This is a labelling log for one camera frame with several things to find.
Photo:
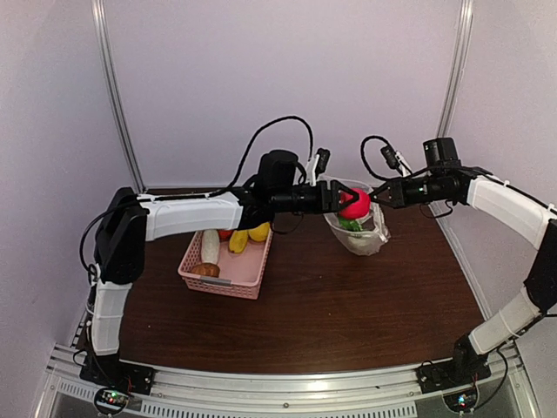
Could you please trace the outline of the red apple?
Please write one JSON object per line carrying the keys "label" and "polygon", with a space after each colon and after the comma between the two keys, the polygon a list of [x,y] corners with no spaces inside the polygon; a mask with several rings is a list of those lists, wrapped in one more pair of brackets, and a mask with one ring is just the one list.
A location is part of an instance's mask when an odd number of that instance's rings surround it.
{"label": "red apple", "polygon": [[358,194],[358,200],[339,211],[339,216],[348,220],[362,219],[370,211],[371,199],[361,188],[352,188],[352,191]]}

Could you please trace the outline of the clear zip top bag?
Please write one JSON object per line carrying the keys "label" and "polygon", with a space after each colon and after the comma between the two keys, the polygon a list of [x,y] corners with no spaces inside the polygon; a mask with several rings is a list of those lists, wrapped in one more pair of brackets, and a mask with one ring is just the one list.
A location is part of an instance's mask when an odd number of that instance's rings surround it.
{"label": "clear zip top bag", "polygon": [[378,253],[391,237],[384,213],[377,203],[370,202],[367,213],[357,219],[343,218],[336,213],[324,214],[324,218],[337,240],[358,256]]}

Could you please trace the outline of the white radish with green leaves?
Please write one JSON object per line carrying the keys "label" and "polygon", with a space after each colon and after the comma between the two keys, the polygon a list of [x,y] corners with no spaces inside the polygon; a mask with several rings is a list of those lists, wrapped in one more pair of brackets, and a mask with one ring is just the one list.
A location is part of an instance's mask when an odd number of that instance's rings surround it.
{"label": "white radish with green leaves", "polygon": [[377,226],[373,218],[366,222],[356,220],[339,220],[331,229],[339,242],[350,252],[358,256],[371,256],[379,252],[388,241],[388,236]]}

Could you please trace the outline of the brown potato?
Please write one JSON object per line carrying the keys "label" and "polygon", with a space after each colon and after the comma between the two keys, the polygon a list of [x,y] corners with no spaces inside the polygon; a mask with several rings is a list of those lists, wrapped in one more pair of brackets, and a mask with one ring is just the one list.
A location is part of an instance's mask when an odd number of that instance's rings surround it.
{"label": "brown potato", "polygon": [[197,274],[199,276],[218,278],[220,275],[220,268],[218,265],[213,263],[200,263],[193,266],[190,273]]}

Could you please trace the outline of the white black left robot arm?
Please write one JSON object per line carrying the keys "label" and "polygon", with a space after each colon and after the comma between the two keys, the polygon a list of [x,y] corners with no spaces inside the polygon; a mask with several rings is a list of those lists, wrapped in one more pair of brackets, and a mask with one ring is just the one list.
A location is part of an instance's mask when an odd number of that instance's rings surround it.
{"label": "white black left robot arm", "polygon": [[132,284],[144,270],[147,242],[197,231],[248,230],[273,221],[278,213],[339,213],[353,209],[364,216],[371,204],[338,180],[319,180],[329,151],[320,149],[308,167],[296,154],[273,150],[264,154],[258,171],[242,186],[203,194],[139,195],[121,188],[108,209],[90,224],[96,229],[93,262],[86,266],[95,290],[91,372],[107,387],[125,377],[119,361],[119,331]]}

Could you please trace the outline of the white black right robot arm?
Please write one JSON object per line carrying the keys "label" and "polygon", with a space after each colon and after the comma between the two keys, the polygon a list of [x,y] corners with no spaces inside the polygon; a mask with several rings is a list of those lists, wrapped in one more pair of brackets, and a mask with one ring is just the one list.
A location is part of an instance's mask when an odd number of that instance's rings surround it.
{"label": "white black right robot arm", "polygon": [[452,138],[434,138],[423,144],[426,167],[405,177],[383,178],[369,193],[359,194],[333,181],[334,202],[357,210],[362,217],[372,203],[407,208],[435,201],[469,206],[517,232],[537,254],[517,296],[489,320],[461,337],[454,345],[446,377],[466,383],[496,348],[525,333],[547,317],[556,304],[556,211],[480,167],[460,162]]}

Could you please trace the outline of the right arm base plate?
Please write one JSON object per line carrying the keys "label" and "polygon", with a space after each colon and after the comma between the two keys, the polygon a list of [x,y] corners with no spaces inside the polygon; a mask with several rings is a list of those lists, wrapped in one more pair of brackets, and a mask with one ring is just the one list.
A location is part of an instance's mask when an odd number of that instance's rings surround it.
{"label": "right arm base plate", "polygon": [[454,359],[432,362],[424,361],[416,369],[416,377],[422,394],[472,386],[492,375],[485,362],[472,365],[471,368],[459,369]]}

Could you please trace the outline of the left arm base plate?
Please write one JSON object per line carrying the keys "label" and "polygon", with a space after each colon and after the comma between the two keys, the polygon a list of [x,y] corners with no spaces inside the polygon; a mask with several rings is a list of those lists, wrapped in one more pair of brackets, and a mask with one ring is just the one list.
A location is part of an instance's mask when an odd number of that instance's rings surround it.
{"label": "left arm base plate", "polygon": [[79,377],[97,385],[115,388],[127,394],[151,393],[155,370],[121,361],[117,354],[94,356],[87,354]]}

